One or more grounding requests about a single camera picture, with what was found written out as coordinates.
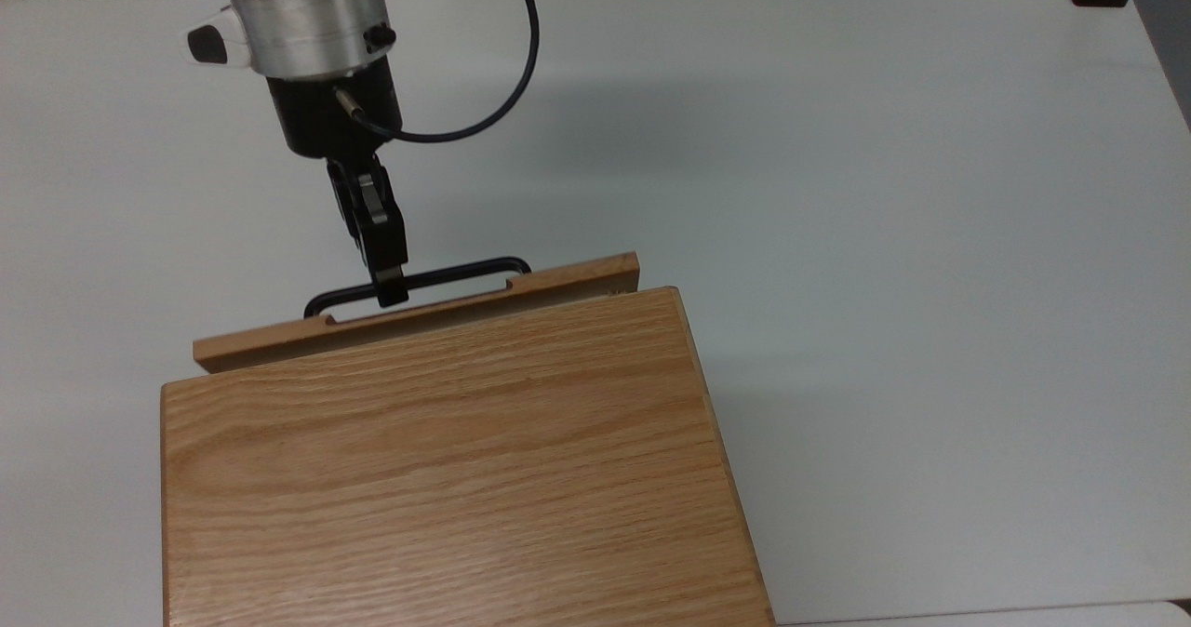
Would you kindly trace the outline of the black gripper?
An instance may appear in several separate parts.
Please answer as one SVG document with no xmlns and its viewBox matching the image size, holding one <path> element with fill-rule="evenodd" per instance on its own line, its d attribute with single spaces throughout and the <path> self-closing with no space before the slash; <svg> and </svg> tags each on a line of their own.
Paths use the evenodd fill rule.
<svg viewBox="0 0 1191 627">
<path fill-rule="evenodd" d="M 368 162 L 386 139 L 354 122 L 335 91 L 343 88 L 369 122 L 403 128 L 388 58 L 374 60 L 350 76 L 297 81 L 268 77 L 282 135 L 292 153 L 328 159 L 325 168 L 355 246 L 362 248 L 378 304 L 409 302 L 403 267 L 409 263 L 405 221 L 384 164 Z"/>
</svg>

